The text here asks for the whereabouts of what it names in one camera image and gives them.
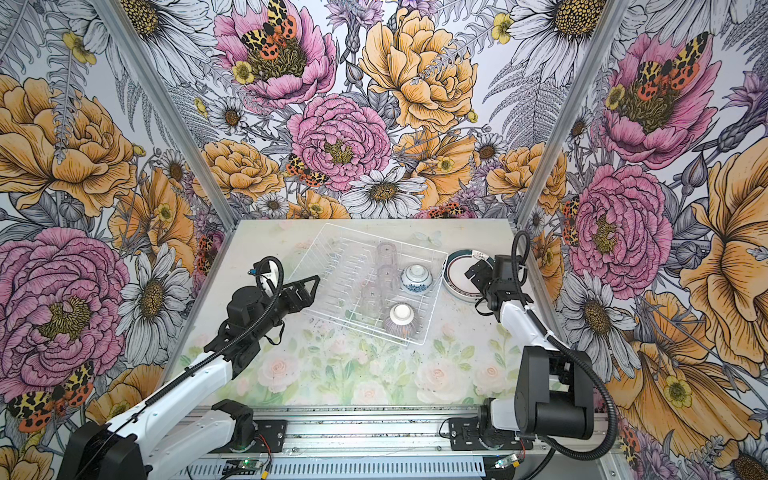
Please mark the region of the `white blue floral bowl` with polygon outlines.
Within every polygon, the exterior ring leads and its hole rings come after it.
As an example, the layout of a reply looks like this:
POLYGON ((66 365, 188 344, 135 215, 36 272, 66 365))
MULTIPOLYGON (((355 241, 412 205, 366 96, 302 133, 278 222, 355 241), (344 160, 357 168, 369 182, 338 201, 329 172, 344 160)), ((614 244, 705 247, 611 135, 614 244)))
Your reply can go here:
POLYGON ((400 281, 402 290, 414 295, 428 293, 434 283, 429 268, 418 263, 406 266, 401 272, 400 281))

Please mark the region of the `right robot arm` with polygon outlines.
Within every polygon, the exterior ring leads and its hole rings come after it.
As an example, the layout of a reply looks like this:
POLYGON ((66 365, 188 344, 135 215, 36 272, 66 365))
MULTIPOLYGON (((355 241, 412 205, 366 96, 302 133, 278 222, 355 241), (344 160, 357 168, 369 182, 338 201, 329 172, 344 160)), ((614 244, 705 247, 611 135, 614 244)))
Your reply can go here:
POLYGON ((588 439, 594 431, 593 382, 556 347, 554 333, 527 304, 514 260, 498 255, 493 264, 479 260, 465 272, 502 331, 521 349, 514 397, 487 399, 480 411, 480 431, 588 439))

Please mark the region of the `aluminium corner post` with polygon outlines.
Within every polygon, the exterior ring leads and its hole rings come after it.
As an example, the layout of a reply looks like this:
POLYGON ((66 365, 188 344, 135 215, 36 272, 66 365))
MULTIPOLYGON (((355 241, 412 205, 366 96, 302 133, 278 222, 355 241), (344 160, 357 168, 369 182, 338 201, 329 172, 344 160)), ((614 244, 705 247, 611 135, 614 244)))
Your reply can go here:
POLYGON ((534 173, 518 209, 515 219, 518 231, 524 229, 534 207, 538 205, 538 200, 543 193, 547 179, 562 151, 563 142, 580 111, 582 101, 593 85, 598 69, 610 52, 611 44, 620 29, 629 6, 630 1, 628 0, 608 1, 605 6, 590 46, 586 51, 585 59, 575 72, 571 89, 560 109, 551 135, 545 142, 545 148, 542 152, 538 169, 534 173))
POLYGON ((140 39, 119 1, 96 1, 94 5, 99 17, 112 35, 115 44, 125 56, 125 62, 143 84, 143 89, 156 111, 168 128, 175 147, 183 154, 204 193, 222 221, 227 233, 235 231, 238 219, 227 199, 217 185, 204 161, 190 131, 182 120, 163 79, 154 68, 150 55, 141 45, 140 39))

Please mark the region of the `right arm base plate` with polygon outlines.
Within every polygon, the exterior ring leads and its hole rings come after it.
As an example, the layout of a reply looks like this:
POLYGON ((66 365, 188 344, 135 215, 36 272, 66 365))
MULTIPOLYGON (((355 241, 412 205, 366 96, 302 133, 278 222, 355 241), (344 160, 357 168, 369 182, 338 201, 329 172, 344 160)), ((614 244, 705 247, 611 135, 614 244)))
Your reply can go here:
POLYGON ((478 417, 449 417, 439 433, 445 437, 452 451, 520 451, 530 450, 531 439, 521 438, 513 431, 498 430, 490 424, 482 425, 478 417))

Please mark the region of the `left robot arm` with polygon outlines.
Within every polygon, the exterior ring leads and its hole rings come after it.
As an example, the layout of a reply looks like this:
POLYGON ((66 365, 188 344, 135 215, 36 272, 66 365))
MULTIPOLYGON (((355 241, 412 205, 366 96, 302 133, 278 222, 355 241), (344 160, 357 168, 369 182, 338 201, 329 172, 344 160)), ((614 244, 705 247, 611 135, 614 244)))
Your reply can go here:
POLYGON ((196 422, 179 423, 241 374, 287 315, 314 303, 319 282, 260 280, 236 290, 216 336, 181 374, 105 424, 89 421, 72 435, 59 478, 169 479, 210 452, 251 448, 258 437, 253 410, 237 401, 219 401, 196 422))

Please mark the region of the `right aluminium corner post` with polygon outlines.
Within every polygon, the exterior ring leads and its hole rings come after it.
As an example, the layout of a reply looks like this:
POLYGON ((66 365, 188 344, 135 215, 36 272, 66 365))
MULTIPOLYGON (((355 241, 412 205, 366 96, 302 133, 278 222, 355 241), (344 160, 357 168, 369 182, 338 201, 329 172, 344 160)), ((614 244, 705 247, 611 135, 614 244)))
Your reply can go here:
POLYGON ((630 1, 628 0, 608 1, 605 6, 590 46, 586 51, 585 59, 575 72, 571 89, 560 109, 551 135, 545 142, 545 148, 542 152, 538 169, 534 173, 518 209, 515 219, 518 231, 524 229, 534 207, 538 205, 538 200, 543 193, 547 179, 562 151, 563 142, 580 111, 582 101, 593 85, 598 69, 610 52, 611 44, 620 29, 629 6, 630 1))

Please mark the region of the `plate green red band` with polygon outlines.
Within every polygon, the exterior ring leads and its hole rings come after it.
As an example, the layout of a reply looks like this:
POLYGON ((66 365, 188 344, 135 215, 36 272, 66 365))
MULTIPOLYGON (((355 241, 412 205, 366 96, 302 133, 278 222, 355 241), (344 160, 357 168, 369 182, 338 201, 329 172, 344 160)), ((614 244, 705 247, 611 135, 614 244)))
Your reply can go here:
POLYGON ((479 250, 462 249, 450 253, 442 274, 442 285, 455 298, 471 303, 481 298, 481 292, 472 282, 475 274, 470 270, 478 263, 492 270, 494 259, 479 250))

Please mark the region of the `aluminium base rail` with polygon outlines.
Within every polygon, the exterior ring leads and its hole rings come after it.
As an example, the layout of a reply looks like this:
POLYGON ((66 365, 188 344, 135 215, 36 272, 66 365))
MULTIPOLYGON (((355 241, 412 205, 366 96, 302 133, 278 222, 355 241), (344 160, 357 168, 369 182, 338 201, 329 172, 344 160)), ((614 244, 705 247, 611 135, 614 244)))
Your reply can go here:
POLYGON ((618 451, 582 462, 533 441, 520 451, 452 451, 440 433, 449 417, 471 408, 326 408, 259 410, 255 419, 285 420, 280 453, 210 452, 169 479, 627 479, 618 451), (229 460, 268 460, 261 475, 222 476, 229 460))

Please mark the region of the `striped brown white bowl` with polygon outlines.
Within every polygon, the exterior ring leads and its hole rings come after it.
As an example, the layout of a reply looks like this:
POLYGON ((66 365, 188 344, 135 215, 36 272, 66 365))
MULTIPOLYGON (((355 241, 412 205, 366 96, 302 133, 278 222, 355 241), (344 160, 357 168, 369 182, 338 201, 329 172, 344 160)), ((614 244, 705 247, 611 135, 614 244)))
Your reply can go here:
POLYGON ((384 319, 385 331, 398 338, 414 338, 419 331, 419 321, 415 310, 407 303, 393 305, 384 319))

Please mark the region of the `clear glass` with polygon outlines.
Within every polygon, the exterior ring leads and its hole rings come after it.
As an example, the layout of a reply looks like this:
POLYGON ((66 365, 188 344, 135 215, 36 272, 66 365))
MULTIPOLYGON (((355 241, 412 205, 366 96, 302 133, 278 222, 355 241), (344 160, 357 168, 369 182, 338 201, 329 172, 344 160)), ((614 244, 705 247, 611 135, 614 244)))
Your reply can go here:
POLYGON ((382 265, 377 269, 377 285, 384 295, 391 295, 401 288, 399 270, 393 265, 382 265))
POLYGON ((382 241, 376 246, 375 265, 381 267, 396 268, 398 264, 398 247, 387 241, 382 241))
POLYGON ((358 312, 367 318, 378 319, 383 311, 383 299, 376 285, 365 285, 361 290, 358 312))

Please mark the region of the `white wire dish rack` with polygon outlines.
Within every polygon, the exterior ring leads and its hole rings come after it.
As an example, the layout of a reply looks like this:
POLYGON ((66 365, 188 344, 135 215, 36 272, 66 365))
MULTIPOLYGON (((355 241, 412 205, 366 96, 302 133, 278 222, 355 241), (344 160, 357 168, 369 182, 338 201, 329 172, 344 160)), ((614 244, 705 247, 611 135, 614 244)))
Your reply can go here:
POLYGON ((314 317, 399 345, 421 346, 426 341, 438 305, 439 281, 447 257, 440 250, 327 224, 303 254, 290 279, 296 281, 313 275, 320 277, 315 301, 307 308, 314 317), (400 277, 406 266, 418 263, 429 268, 434 283, 424 295, 410 294, 402 288, 391 295, 381 292, 382 314, 378 319, 370 319, 358 312, 359 301, 365 285, 378 287, 375 255, 376 246, 382 241, 392 242, 398 247, 397 269, 400 277), (398 303, 407 303, 416 312, 420 327, 414 338, 395 337, 383 327, 390 308, 398 303))

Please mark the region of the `green circuit board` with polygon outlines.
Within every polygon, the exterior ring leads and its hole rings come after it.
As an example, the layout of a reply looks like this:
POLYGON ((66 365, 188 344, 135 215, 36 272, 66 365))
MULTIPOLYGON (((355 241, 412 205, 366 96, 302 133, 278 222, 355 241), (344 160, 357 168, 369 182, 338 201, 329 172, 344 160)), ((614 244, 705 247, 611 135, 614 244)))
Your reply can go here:
POLYGON ((270 465, 268 460, 241 459, 229 460, 225 463, 222 476, 228 478, 237 475, 261 475, 270 465))

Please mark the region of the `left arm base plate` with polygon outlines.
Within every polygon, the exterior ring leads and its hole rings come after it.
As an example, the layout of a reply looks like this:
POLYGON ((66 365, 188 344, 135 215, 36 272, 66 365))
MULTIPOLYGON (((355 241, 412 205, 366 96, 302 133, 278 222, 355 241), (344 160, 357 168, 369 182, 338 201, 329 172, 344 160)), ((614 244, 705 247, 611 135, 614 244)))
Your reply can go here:
POLYGON ((280 453, 286 439, 285 420, 255 419, 237 421, 232 439, 216 453, 280 453))

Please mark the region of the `left aluminium corner post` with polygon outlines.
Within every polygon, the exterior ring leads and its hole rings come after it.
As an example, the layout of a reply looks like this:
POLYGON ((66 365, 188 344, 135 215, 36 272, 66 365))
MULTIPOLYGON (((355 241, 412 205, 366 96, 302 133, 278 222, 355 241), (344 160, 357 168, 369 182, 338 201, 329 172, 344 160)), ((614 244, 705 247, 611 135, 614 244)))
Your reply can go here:
POLYGON ((227 233, 235 231, 238 219, 227 199, 217 185, 204 161, 190 131, 182 120, 163 79, 154 68, 150 55, 141 45, 140 39, 119 1, 96 1, 94 5, 99 17, 112 35, 115 44, 125 56, 125 62, 143 84, 143 89, 156 111, 168 128, 175 147, 183 154, 204 193, 222 221, 227 233))

